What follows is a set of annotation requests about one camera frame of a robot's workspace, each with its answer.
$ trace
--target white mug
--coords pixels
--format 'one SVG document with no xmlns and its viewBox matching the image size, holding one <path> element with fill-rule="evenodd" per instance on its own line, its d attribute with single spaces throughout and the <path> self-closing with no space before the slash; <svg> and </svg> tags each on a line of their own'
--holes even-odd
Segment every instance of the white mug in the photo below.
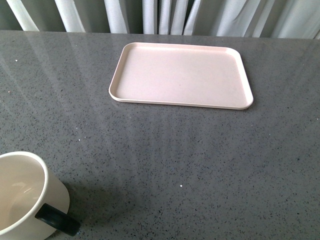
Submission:
<svg viewBox="0 0 320 240">
<path fill-rule="evenodd" d="M 0 240 L 44 240 L 56 229 L 74 236 L 69 193 L 37 155 L 0 155 Z"/>
</svg>

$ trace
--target black mug handle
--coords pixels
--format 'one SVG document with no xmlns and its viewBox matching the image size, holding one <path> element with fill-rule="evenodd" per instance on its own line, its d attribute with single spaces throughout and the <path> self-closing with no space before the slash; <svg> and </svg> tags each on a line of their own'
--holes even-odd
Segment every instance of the black mug handle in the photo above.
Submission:
<svg viewBox="0 0 320 240">
<path fill-rule="evenodd" d="M 76 235 L 80 228 L 79 222 L 47 203 L 42 205 L 35 218 L 70 236 Z"/>
</svg>

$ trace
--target white curtain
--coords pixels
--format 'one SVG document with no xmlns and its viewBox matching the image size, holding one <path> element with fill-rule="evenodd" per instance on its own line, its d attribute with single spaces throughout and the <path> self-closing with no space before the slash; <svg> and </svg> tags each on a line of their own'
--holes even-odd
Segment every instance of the white curtain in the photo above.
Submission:
<svg viewBox="0 0 320 240">
<path fill-rule="evenodd" d="M 0 29 L 320 39 L 320 0 L 0 0 Z"/>
</svg>

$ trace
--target countertop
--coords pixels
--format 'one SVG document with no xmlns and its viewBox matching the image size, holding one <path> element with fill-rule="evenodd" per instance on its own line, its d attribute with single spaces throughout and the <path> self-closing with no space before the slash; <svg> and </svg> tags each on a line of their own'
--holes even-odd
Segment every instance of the countertop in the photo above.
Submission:
<svg viewBox="0 0 320 240">
<path fill-rule="evenodd" d="M 132 42 L 237 50 L 246 110 L 117 102 Z M 55 240 L 320 237 L 320 41 L 0 31 L 0 153 L 39 155 L 79 233 Z"/>
</svg>

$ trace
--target tray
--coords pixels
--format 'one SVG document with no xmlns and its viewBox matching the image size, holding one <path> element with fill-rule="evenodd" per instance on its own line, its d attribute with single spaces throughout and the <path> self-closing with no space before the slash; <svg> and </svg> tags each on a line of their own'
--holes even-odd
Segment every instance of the tray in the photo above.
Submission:
<svg viewBox="0 0 320 240">
<path fill-rule="evenodd" d="M 126 45 L 109 93 L 120 102 L 237 110 L 254 100 L 236 50 L 164 43 Z"/>
</svg>

